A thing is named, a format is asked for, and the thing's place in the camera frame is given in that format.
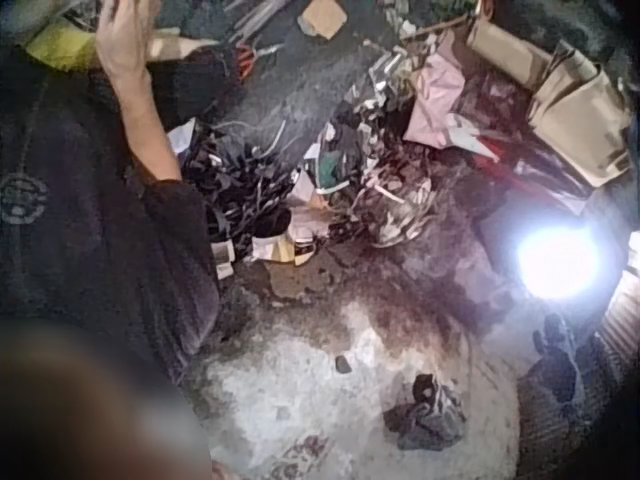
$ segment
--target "bright light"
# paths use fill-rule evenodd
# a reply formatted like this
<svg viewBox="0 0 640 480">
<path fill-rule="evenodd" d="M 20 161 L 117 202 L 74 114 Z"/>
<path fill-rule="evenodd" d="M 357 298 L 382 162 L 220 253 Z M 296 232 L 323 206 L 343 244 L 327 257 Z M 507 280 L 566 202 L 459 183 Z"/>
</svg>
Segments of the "bright light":
<svg viewBox="0 0 640 480">
<path fill-rule="evenodd" d="M 520 274 L 541 298 L 567 298 L 585 290 L 598 270 L 598 252 L 586 229 L 540 230 L 518 249 Z"/>
</svg>

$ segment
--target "scissors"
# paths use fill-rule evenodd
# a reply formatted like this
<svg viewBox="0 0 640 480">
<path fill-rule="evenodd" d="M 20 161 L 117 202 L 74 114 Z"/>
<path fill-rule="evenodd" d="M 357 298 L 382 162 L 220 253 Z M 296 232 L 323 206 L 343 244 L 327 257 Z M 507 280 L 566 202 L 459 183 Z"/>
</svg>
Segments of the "scissors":
<svg viewBox="0 0 640 480">
<path fill-rule="evenodd" d="M 240 68 L 240 80 L 246 79 L 253 71 L 256 60 L 260 57 L 272 55 L 284 47 L 284 43 L 278 43 L 270 47 L 256 50 L 249 45 L 238 45 L 238 66 Z"/>
</svg>

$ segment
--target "tan paper bag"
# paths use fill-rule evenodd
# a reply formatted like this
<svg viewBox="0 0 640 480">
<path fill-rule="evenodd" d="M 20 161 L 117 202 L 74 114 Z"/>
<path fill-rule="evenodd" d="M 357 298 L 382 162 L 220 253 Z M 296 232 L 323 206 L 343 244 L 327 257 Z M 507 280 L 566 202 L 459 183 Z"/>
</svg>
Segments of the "tan paper bag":
<svg viewBox="0 0 640 480">
<path fill-rule="evenodd" d="M 629 167 L 625 129 L 630 115 L 609 77 L 561 42 L 528 113 L 534 133 L 592 186 Z"/>
</svg>

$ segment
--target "pink paper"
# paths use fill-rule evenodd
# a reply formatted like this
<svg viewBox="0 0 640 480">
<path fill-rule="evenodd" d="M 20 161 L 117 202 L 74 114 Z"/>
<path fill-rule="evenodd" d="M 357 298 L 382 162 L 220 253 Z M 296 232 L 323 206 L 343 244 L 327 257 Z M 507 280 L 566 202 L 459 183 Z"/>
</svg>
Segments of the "pink paper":
<svg viewBox="0 0 640 480">
<path fill-rule="evenodd" d="M 416 103 L 404 139 L 435 148 L 452 145 L 450 128 L 460 128 L 460 119 L 451 113 L 464 88 L 460 70 L 436 53 L 414 79 Z"/>
</svg>

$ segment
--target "dark t-shirt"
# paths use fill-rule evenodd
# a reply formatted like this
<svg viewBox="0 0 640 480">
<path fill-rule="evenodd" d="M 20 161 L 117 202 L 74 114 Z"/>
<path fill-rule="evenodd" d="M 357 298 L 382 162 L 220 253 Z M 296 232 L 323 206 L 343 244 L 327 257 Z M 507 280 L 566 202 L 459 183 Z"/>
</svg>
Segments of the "dark t-shirt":
<svg viewBox="0 0 640 480">
<path fill-rule="evenodd" d="M 201 196 L 123 181 L 119 119 L 13 52 L 0 72 L 0 315 L 105 335 L 177 382 L 218 311 Z"/>
</svg>

